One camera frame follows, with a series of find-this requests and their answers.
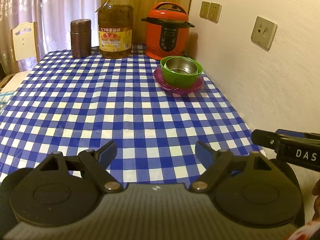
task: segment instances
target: oil bottle label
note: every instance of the oil bottle label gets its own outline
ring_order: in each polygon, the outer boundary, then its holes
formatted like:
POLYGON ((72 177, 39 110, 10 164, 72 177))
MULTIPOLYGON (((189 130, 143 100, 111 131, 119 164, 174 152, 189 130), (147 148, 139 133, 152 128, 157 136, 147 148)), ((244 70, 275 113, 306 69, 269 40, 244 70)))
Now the oil bottle label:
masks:
POLYGON ((103 51, 122 51, 131 48, 132 30, 99 27, 99 47, 103 51))

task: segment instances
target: chair backrest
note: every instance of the chair backrest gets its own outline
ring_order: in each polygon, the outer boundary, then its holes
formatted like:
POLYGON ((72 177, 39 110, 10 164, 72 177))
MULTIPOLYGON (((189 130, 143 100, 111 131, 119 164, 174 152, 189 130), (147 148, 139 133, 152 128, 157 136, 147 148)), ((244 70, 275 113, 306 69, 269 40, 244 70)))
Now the chair backrest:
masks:
POLYGON ((13 59, 19 72, 17 60, 36 57, 40 61, 37 38, 37 23, 24 22, 11 30, 13 59))

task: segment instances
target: electrical outlet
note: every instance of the electrical outlet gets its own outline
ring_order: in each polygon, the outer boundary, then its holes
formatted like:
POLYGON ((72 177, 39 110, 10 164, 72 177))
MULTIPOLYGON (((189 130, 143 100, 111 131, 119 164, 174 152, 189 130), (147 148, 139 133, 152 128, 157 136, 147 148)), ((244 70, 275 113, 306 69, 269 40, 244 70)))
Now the electrical outlet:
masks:
POLYGON ((210 3, 209 16, 210 21, 218 22, 220 17, 222 5, 218 3, 210 3))
POLYGON ((202 2, 201 9, 200 9, 200 17, 201 18, 204 18, 204 19, 208 18, 209 7, 210 7, 210 3, 209 2, 202 2))
POLYGON ((251 40, 266 49, 270 49, 277 28, 277 24, 258 16, 251 34, 251 40))

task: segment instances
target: white wall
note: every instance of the white wall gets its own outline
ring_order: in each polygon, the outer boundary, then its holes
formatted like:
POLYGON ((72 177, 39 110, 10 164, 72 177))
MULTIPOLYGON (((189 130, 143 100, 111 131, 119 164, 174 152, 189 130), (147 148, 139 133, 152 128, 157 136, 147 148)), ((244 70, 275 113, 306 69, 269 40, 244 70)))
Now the white wall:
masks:
MULTIPOLYGON (((320 133, 320 0, 192 0, 189 22, 187 52, 251 129, 320 133), (222 4, 217 24, 199 17, 202 1, 222 4), (251 42, 257 16, 278 24, 269 51, 251 42)), ((319 173, 301 170, 310 219, 319 173)))

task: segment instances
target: table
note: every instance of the table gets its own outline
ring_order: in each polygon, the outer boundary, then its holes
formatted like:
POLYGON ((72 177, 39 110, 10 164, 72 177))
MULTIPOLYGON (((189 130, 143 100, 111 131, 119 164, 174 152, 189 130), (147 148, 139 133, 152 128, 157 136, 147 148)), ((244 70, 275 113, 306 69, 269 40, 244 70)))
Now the table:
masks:
POLYGON ((48 53, 0 115, 0 182, 53 151, 76 155, 111 139, 118 154, 107 170, 119 182, 187 187, 205 170, 194 155, 197 140, 236 155, 261 149, 205 74, 199 92, 172 94, 153 78, 159 62, 142 45, 132 52, 117 60, 102 58, 98 49, 84 59, 70 50, 48 53))

